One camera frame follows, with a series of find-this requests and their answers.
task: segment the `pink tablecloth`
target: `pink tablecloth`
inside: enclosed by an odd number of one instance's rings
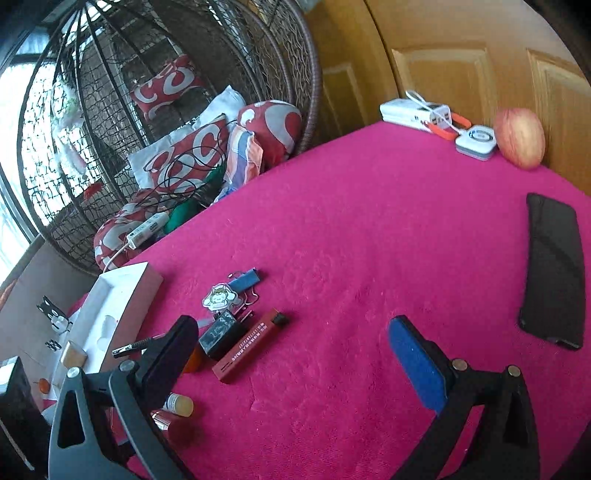
[[[388,345],[404,313],[449,357],[521,367],[549,478],[590,418],[591,328],[569,352],[517,327],[528,192],[577,210],[589,272],[582,192],[545,168],[483,163],[385,123],[264,174],[134,259],[164,276],[140,337],[203,317],[209,288],[251,267],[265,274],[257,315],[292,318],[235,383],[210,369],[180,378],[175,391],[196,403],[199,436],[179,452],[190,469],[203,480],[389,478],[433,418]]]

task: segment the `white pillow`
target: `white pillow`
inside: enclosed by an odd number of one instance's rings
[[[244,107],[246,107],[246,102],[242,95],[228,85],[222,93],[212,100],[193,125],[206,125],[224,114],[228,121],[228,131],[232,133],[236,125],[235,120],[238,119],[238,111]]]
[[[139,188],[153,189],[155,187],[150,173],[144,171],[144,166],[158,152],[166,150],[200,126],[211,123],[221,114],[226,115],[228,122],[234,121],[234,123],[228,124],[228,133],[232,133],[232,130],[236,126],[235,120],[238,119],[238,111],[244,107],[246,107],[246,102],[242,98],[242,95],[228,85],[222,93],[211,101],[193,124],[183,125],[175,131],[170,132],[166,137],[162,137],[157,142],[141,149],[139,152],[130,154],[127,157],[127,161],[129,162],[131,171],[134,173],[135,181],[138,182]]]
[[[182,140],[189,133],[198,128],[199,126],[195,124],[183,125],[173,132],[170,132],[166,137],[162,137],[157,142],[142,148],[138,152],[128,155],[127,161],[129,162],[131,171],[134,173],[135,181],[138,183],[140,189],[153,189],[155,186],[152,177],[150,176],[150,172],[144,170],[148,160],[154,158],[158,152],[166,150],[168,147],[179,140]]]

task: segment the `white device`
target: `white device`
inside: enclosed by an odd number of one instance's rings
[[[153,214],[144,223],[127,235],[127,243],[129,244],[129,248],[132,250],[138,248],[148,238],[164,227],[164,225],[166,225],[168,222],[168,219],[169,217],[167,212],[158,212]]]
[[[492,156],[495,147],[494,130],[483,125],[475,125],[456,138],[458,152],[482,161],[488,160]]]
[[[428,109],[410,98],[395,98],[382,103],[379,106],[379,111],[384,122],[392,124],[403,125],[425,132],[431,132],[425,126],[425,123],[431,123],[443,129],[449,128],[445,120],[452,121],[450,108],[440,103],[426,102],[426,105]]]

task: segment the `wooden door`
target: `wooden door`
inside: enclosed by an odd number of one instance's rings
[[[522,0],[366,0],[398,93],[417,90],[476,124],[522,106],[544,125],[544,163],[591,194],[591,86],[547,22]]]
[[[316,142],[381,119],[381,103],[398,97],[388,55],[363,0],[322,0],[306,14],[323,73]]]

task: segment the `black phone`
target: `black phone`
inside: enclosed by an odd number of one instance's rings
[[[577,214],[565,203],[527,194],[530,248],[520,328],[578,350],[585,327],[585,267]]]

